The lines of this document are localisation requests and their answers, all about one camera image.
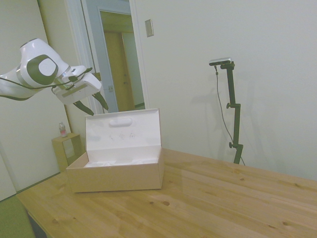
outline stand clamp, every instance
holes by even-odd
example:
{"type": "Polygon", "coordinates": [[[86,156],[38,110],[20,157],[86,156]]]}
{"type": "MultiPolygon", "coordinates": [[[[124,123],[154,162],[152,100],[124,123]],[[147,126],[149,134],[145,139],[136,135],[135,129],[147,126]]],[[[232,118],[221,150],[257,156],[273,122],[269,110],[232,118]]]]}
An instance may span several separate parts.
{"type": "Polygon", "coordinates": [[[233,85],[233,69],[234,69],[234,62],[222,64],[220,66],[221,69],[227,70],[227,77],[228,77],[228,87],[229,87],[229,98],[230,103],[227,104],[228,108],[234,108],[234,129],[233,129],[233,143],[229,142],[230,148],[236,148],[237,152],[234,157],[233,163],[239,164],[240,158],[242,154],[243,145],[239,144],[239,131],[240,131],[240,109],[241,104],[236,103],[235,94],[234,94],[234,85],[233,85]]]}

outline plastic bottle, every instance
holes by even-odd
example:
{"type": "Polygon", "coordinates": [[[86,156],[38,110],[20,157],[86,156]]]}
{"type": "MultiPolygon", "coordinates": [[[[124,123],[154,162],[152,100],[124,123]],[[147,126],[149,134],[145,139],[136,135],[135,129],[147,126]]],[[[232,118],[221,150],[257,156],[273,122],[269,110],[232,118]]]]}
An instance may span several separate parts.
{"type": "Polygon", "coordinates": [[[67,136],[67,132],[66,132],[66,128],[63,122],[59,123],[59,131],[60,131],[60,135],[61,137],[66,137],[67,136]]]}

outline table surface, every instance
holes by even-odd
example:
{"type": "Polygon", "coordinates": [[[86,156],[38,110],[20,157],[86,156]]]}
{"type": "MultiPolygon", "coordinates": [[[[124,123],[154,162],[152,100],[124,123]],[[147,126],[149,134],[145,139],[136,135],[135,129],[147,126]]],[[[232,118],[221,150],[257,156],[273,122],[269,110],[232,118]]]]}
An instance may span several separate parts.
{"type": "Polygon", "coordinates": [[[317,238],[316,181],[162,153],[162,189],[72,193],[63,172],[17,196],[53,238],[317,238]]]}

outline open box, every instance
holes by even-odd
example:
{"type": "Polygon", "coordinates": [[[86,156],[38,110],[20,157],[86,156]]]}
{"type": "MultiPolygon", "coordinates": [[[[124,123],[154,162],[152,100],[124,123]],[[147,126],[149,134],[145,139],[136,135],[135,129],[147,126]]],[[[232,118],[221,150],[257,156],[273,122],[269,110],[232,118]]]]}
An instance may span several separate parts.
{"type": "Polygon", "coordinates": [[[161,188],[158,109],[87,116],[86,149],[66,169],[73,192],[161,188]]]}

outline white box lid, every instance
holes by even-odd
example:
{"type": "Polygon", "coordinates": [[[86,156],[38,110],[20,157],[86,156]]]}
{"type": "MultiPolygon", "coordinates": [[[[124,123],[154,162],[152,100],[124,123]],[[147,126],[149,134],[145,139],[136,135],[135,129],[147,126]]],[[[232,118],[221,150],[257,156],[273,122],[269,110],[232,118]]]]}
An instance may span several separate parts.
{"type": "Polygon", "coordinates": [[[86,117],[87,152],[153,145],[161,145],[158,109],[86,117]]]}

